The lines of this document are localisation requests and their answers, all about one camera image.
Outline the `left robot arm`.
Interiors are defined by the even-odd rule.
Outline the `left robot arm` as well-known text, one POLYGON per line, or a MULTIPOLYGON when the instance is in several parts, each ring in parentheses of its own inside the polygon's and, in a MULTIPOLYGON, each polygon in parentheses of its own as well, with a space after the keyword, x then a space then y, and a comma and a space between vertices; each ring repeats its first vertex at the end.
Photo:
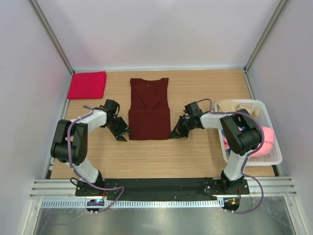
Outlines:
POLYGON ((89 111, 87 114, 58 121, 50 149, 51 157, 68 165, 93 196, 103 191, 122 191, 123 187, 105 188, 101 172, 87 157, 88 135, 97 128, 108 128, 117 141, 126 141, 125 134, 132 135, 129 126, 119 116, 120 105, 115 100, 107 99, 99 107, 83 107, 89 111))

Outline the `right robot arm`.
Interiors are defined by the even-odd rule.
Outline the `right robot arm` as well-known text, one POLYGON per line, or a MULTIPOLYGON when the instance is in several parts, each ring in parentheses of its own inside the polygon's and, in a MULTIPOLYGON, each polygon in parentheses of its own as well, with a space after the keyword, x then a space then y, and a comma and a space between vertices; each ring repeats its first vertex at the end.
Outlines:
POLYGON ((253 153, 264 144, 264 131, 260 123, 246 109, 225 112, 203 112, 198 102, 185 106, 184 115, 169 134, 169 139, 187 138, 194 129, 219 129, 224 131, 231 152, 226 167, 221 172, 220 187, 231 194, 243 183, 244 169, 253 153))

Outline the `dark red t-shirt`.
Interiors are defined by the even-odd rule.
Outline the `dark red t-shirt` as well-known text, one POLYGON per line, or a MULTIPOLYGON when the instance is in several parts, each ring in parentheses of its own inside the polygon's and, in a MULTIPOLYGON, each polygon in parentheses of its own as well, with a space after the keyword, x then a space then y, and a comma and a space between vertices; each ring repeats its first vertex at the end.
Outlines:
POLYGON ((133 141, 167 140, 171 132, 168 104, 168 78, 144 80, 131 78, 129 127, 133 141))

